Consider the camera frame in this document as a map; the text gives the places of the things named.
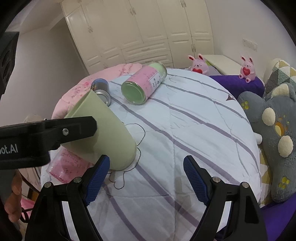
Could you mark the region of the person's left hand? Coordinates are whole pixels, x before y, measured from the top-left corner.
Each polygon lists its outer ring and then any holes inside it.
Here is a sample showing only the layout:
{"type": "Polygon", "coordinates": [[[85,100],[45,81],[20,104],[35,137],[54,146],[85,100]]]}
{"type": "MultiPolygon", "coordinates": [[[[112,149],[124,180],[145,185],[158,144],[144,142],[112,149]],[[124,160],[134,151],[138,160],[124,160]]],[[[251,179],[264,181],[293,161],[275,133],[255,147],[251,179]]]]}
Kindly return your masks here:
{"type": "Polygon", "coordinates": [[[11,183],[11,194],[4,204],[4,209],[12,223],[16,223],[22,215],[21,198],[22,176],[20,172],[16,170],[11,183]]]}

